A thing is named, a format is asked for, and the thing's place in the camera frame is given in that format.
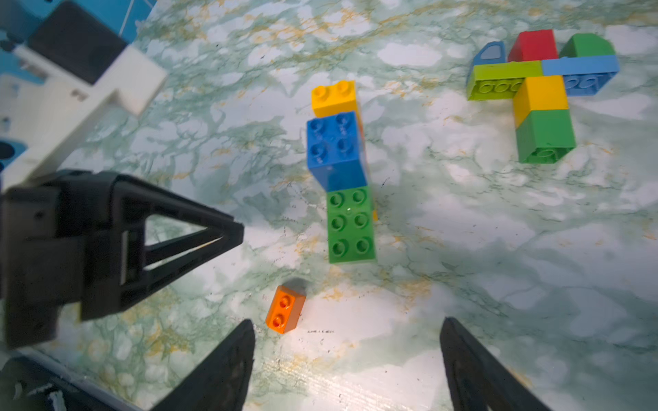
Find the lime long lego brick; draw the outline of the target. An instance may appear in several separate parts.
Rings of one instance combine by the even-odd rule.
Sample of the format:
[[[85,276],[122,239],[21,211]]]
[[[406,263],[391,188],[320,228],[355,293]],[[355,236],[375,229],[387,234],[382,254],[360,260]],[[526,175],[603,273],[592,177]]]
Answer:
[[[540,61],[476,65],[466,87],[468,100],[512,99],[524,80],[543,76]]]

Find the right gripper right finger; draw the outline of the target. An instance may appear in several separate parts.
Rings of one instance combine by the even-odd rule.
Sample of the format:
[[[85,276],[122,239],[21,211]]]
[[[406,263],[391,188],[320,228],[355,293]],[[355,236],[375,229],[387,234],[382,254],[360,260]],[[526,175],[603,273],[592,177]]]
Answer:
[[[455,410],[549,411],[456,318],[445,318],[440,346]]]

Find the yellow square lego brick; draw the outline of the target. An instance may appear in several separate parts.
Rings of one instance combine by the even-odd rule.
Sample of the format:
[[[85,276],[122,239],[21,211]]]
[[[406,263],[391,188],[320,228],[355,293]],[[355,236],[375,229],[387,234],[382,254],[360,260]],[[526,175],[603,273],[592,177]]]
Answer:
[[[512,99],[515,128],[519,128],[531,111],[568,110],[565,84],[560,75],[524,79]]]

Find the small green lego brick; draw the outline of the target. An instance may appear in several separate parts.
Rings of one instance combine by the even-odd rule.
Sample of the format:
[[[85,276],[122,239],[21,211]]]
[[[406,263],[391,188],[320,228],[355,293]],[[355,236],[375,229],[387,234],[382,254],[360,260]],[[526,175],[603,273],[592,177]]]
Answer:
[[[597,34],[574,34],[563,46],[560,58],[585,58],[615,55],[613,45]]]

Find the green long lego brick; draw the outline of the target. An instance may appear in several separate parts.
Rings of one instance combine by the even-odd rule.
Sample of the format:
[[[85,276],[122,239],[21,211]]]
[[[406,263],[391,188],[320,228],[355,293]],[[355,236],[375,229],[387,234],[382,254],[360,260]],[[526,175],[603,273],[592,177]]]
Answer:
[[[327,235],[331,264],[376,260],[370,186],[327,193]]]

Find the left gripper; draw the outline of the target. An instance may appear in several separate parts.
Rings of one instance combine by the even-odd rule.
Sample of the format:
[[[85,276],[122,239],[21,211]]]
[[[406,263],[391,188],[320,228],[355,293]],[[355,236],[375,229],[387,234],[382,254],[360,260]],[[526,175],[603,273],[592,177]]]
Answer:
[[[1,223],[11,349],[56,337],[66,304],[80,303],[82,320],[124,311],[244,238],[231,215],[114,172],[66,171],[14,186],[2,196]]]

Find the small orange lego brick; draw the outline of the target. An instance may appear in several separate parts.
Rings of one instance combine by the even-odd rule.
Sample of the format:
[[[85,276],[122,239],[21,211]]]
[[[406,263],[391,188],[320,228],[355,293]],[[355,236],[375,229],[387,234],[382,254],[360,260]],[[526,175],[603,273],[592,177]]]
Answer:
[[[277,287],[267,314],[267,327],[279,334],[286,334],[294,330],[305,301],[304,294],[297,293],[283,285]]]

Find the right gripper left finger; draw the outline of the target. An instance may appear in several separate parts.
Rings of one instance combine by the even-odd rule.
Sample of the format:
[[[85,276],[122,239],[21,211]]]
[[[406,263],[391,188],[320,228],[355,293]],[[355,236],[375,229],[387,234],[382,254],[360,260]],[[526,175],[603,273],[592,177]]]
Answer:
[[[243,320],[153,411],[241,410],[254,354],[253,322]]]

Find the red square lego brick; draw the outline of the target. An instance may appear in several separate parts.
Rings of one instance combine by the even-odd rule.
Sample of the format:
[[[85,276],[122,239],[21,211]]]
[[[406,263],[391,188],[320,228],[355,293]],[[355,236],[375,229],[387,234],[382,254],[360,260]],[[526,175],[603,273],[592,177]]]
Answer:
[[[558,59],[559,54],[552,29],[526,31],[517,36],[508,55],[509,62],[529,62]]]

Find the light blue long lego brick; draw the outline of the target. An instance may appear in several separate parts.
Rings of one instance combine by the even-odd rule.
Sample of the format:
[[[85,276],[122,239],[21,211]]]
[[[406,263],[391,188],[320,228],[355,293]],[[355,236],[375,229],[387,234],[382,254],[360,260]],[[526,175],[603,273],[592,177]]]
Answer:
[[[543,75],[563,77],[568,97],[594,96],[620,72],[617,56],[543,60]]]

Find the small blue lego brick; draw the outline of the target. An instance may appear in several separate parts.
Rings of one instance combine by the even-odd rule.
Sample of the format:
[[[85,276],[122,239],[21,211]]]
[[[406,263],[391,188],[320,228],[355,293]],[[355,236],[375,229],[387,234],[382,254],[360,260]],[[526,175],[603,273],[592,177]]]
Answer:
[[[466,77],[466,83],[469,83],[474,68],[478,65],[506,63],[505,44],[503,41],[493,41],[479,51],[471,61],[471,67]]]

